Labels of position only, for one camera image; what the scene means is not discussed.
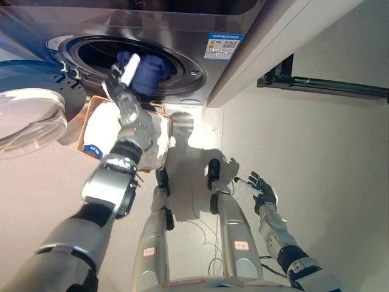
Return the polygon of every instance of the blue garment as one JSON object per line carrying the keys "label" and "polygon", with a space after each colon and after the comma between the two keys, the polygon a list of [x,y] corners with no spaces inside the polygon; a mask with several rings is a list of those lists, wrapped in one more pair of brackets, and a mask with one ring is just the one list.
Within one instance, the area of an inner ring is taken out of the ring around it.
{"label": "blue garment", "polygon": [[[131,55],[132,53],[128,51],[118,52],[117,61],[119,65],[124,67]],[[163,59],[155,55],[142,55],[131,87],[133,91],[139,94],[150,96],[157,91],[161,81],[168,80],[171,77],[171,73],[171,68]]]}

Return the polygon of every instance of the cable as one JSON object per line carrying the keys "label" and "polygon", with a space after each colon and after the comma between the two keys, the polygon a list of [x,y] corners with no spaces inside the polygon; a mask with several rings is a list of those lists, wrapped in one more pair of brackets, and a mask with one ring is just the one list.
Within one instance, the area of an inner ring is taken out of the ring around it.
{"label": "cable", "polygon": [[[262,255],[262,256],[260,257],[260,259],[272,259],[272,257],[269,256],[269,255]],[[286,275],[284,275],[284,274],[282,274],[282,273],[279,273],[279,272],[275,271],[274,269],[272,269],[272,268],[269,267],[268,265],[265,265],[264,263],[261,263],[261,266],[262,266],[263,268],[267,269],[268,271],[272,272],[273,274],[275,274],[275,275],[277,275],[277,276],[279,276],[279,277],[282,277],[282,278],[284,278],[284,279],[287,279],[287,276],[286,276]]]}
{"label": "cable", "polygon": [[218,257],[215,257],[215,258],[213,258],[213,259],[211,259],[211,261],[210,261],[210,263],[209,263],[209,266],[208,266],[208,276],[211,276],[211,273],[210,273],[210,268],[211,268],[211,264],[213,263],[213,262],[215,262],[216,260],[219,260],[220,262],[223,262],[223,260],[222,259],[219,259]]}
{"label": "cable", "polygon": [[209,266],[208,266],[208,273],[209,273],[209,269],[210,269],[210,267],[211,267],[211,264],[215,261],[215,259],[221,260],[220,258],[217,258],[217,257],[216,257],[216,256],[217,256],[217,252],[219,251],[219,252],[220,252],[220,256],[222,256],[222,251],[221,251],[220,248],[219,248],[219,240],[218,240],[218,235],[217,235],[217,233],[216,233],[217,230],[216,230],[216,232],[213,231],[213,229],[212,229],[207,223],[205,223],[205,222],[200,218],[200,216],[198,216],[198,215],[196,214],[196,212],[195,212],[195,196],[193,195],[192,181],[191,181],[190,175],[188,174],[187,169],[185,169],[185,172],[186,172],[187,178],[188,178],[188,180],[189,180],[189,185],[190,185],[190,195],[191,195],[191,200],[192,200],[192,213],[193,213],[193,215],[194,215],[194,217],[195,217],[196,219],[198,219],[202,224],[204,224],[205,227],[207,227],[207,228],[215,235],[215,244],[210,243],[210,242],[207,242],[207,236],[206,236],[206,234],[205,234],[203,228],[201,228],[201,227],[200,227],[198,224],[196,224],[195,222],[187,221],[187,222],[189,222],[189,223],[192,223],[192,224],[196,225],[196,226],[202,231],[202,233],[203,233],[203,235],[204,235],[204,242],[203,242],[202,245],[209,244],[209,245],[213,245],[213,246],[215,247],[215,257],[211,260],[211,262],[210,262],[210,264],[209,264]]}

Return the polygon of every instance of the black metal bracket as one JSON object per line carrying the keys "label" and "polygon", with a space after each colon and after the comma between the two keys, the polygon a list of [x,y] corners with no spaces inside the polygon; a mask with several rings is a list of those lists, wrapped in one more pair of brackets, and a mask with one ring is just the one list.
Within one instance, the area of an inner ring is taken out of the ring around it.
{"label": "black metal bracket", "polygon": [[363,99],[386,99],[389,103],[389,88],[338,82],[309,77],[292,77],[293,55],[258,79],[257,87],[281,88]]}

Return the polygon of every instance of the white cloth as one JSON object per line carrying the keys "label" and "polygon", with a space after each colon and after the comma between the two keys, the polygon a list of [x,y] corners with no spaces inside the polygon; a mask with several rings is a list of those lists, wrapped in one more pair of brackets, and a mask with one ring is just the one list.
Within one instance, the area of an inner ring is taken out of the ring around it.
{"label": "white cloth", "polygon": [[120,111],[113,102],[99,105],[88,120],[84,133],[84,152],[92,152],[101,158],[114,146],[120,131]]}

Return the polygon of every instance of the energy label sticker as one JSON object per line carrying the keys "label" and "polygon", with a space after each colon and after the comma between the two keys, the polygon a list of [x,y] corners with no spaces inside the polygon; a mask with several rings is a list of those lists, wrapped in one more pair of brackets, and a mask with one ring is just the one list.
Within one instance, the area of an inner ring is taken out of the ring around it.
{"label": "energy label sticker", "polygon": [[229,60],[243,37],[237,33],[210,33],[204,58]]}

